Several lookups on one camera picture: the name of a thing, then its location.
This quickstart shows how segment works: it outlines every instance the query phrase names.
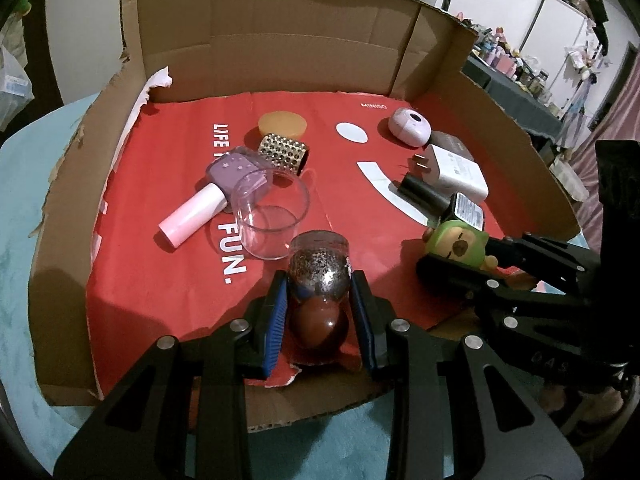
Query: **white circle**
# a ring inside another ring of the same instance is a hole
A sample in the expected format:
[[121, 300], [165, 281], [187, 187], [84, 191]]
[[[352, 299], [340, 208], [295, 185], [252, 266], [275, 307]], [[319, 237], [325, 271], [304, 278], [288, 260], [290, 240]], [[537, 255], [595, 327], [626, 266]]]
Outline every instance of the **white circle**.
[[175, 345], [175, 338], [170, 335], [163, 335], [156, 342], [156, 346], [158, 346], [161, 350], [168, 350], [169, 348], [173, 348]]
[[231, 323], [229, 323], [229, 328], [233, 332], [244, 332], [247, 328], [249, 328], [249, 322], [243, 318], [235, 319]]
[[395, 319], [391, 322], [391, 328], [396, 332], [407, 332], [409, 330], [409, 322], [405, 319]]
[[505, 317], [502, 322], [504, 323], [505, 327], [507, 328], [517, 328], [518, 327], [518, 320], [515, 319], [513, 316], [507, 316]]
[[468, 335], [465, 337], [465, 345], [473, 350], [478, 350], [482, 348], [482, 339], [480, 339], [477, 335]]
[[351, 123], [339, 123], [335, 129], [345, 139], [364, 144], [369, 140], [367, 133], [359, 126]]

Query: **cardboard box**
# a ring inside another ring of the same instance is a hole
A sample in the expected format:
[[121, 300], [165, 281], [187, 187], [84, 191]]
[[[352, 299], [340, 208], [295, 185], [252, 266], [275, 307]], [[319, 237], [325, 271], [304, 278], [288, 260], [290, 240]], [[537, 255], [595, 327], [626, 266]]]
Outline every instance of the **cardboard box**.
[[[146, 80], [168, 66], [155, 102], [238, 92], [347, 91], [406, 99], [428, 92], [483, 168], [506, 234], [578, 234], [564, 193], [529, 137], [460, 69], [475, 33], [417, 0], [121, 0], [125, 62], [87, 111], [52, 176], [29, 286], [38, 382], [53, 404], [95, 402], [84, 310], [94, 223], [113, 154]], [[528, 220], [514, 212], [524, 212]], [[248, 425], [343, 410], [386, 385], [335, 367], [290, 386], [248, 388]]]

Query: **plastic bag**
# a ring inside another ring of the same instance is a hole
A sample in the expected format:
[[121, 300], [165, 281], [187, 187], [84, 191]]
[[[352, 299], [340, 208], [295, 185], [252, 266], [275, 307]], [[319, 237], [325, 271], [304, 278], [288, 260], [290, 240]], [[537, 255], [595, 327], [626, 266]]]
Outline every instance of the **plastic bag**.
[[14, 12], [0, 30], [0, 44], [18, 60], [21, 67], [27, 66], [27, 51], [24, 44], [24, 26], [22, 16]]
[[540, 74], [540, 70], [542, 70], [542, 63], [540, 63], [540, 60], [537, 57], [523, 56], [522, 60], [529, 65], [534, 76], [538, 76]]
[[566, 46], [564, 51], [571, 59], [571, 63], [576, 70], [581, 70], [587, 66], [584, 62], [586, 52], [583, 45]]
[[549, 167], [551, 173], [562, 184], [562, 187], [566, 190], [571, 198], [576, 202], [584, 202], [589, 197], [589, 191], [580, 180], [580, 177], [575, 173], [574, 168], [569, 166], [564, 160], [561, 160], [560, 155], [556, 157]]
[[33, 89], [27, 73], [2, 46], [0, 50], [0, 132], [33, 100]]

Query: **white phone charger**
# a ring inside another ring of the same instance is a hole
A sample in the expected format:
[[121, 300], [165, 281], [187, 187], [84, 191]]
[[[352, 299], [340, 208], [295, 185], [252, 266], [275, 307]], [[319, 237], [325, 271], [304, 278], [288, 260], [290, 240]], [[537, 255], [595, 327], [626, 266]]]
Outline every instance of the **white phone charger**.
[[414, 155], [422, 179], [438, 191], [462, 193], [479, 204], [489, 195], [480, 166], [471, 160], [430, 144], [422, 155]]

